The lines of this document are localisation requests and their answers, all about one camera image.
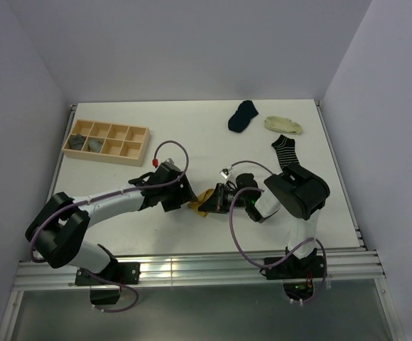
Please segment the mustard yellow sock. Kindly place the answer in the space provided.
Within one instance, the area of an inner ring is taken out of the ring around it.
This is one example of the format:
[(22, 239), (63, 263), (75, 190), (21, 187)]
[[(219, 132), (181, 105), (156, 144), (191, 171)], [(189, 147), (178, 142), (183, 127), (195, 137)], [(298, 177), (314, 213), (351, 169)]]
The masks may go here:
[(208, 215), (207, 212), (202, 212), (199, 210), (200, 206), (204, 204), (213, 194), (214, 188), (210, 188), (204, 192), (202, 192), (200, 195), (198, 195), (197, 200), (194, 202), (189, 202), (188, 207), (195, 212), (197, 215), (201, 217), (206, 217)]

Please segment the light grey sock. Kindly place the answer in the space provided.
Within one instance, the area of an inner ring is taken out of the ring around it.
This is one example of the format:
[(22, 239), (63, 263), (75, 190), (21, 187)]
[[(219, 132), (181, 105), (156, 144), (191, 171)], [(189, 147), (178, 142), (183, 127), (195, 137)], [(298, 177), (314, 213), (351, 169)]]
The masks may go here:
[(87, 146), (90, 152), (99, 153), (102, 150), (103, 143), (97, 139), (90, 139)]

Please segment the dark grey sock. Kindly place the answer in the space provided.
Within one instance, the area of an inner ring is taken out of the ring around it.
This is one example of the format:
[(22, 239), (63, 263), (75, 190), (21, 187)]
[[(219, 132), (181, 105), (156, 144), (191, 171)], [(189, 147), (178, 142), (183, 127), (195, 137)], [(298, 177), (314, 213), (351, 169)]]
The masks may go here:
[(81, 134), (71, 135), (68, 139), (70, 149), (75, 151), (81, 151), (86, 141), (86, 137)]

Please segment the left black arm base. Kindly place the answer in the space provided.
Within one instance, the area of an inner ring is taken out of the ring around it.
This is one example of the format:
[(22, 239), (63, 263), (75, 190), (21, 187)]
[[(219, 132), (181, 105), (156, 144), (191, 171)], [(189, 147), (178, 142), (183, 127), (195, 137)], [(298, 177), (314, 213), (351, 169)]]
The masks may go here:
[[(133, 308), (139, 301), (139, 294), (131, 285), (139, 283), (141, 264), (139, 262), (116, 262), (102, 272), (94, 274), (85, 269), (77, 270), (76, 286), (90, 287), (90, 303), (105, 312), (121, 312)], [(124, 293), (132, 292), (134, 301), (124, 308), (112, 308)]]

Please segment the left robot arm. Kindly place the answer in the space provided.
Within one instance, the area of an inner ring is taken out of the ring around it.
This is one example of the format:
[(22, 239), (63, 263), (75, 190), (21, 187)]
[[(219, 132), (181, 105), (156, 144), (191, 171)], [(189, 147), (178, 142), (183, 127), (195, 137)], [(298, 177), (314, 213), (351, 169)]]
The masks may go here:
[(117, 282), (123, 273), (116, 257), (100, 244), (85, 241), (87, 230), (105, 220), (161, 205), (165, 212), (194, 202), (195, 194), (184, 172), (171, 161), (160, 164), (118, 190), (93, 197), (53, 195), (26, 230), (31, 251), (40, 262), (58, 269), (66, 265), (100, 283)]

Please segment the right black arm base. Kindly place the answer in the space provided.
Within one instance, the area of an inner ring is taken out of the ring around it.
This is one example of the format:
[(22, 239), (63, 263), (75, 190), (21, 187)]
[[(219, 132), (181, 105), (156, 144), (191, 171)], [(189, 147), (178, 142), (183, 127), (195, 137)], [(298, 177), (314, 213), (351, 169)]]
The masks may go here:
[(294, 255), (273, 268), (260, 269), (259, 273), (268, 281), (282, 280), (283, 291), (293, 301), (304, 303), (315, 295), (315, 279), (321, 279), (320, 287), (327, 277), (327, 262), (316, 254), (298, 259)]

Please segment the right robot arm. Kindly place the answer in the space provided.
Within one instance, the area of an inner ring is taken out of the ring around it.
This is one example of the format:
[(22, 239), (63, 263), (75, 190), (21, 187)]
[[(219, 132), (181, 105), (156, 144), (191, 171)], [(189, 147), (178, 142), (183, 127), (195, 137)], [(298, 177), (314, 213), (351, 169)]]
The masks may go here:
[(201, 194), (190, 207), (202, 216), (227, 214), (230, 207), (243, 208), (257, 223), (285, 209), (296, 219), (296, 226), (289, 234), (288, 251), (292, 255), (286, 259), (286, 268), (292, 276), (303, 276), (311, 266), (308, 257), (315, 253), (318, 217), (330, 196), (329, 186), (296, 163), (284, 166), (279, 174), (271, 174), (264, 185), (266, 189), (260, 191), (254, 175), (242, 173), (233, 183), (216, 184), (214, 190)]

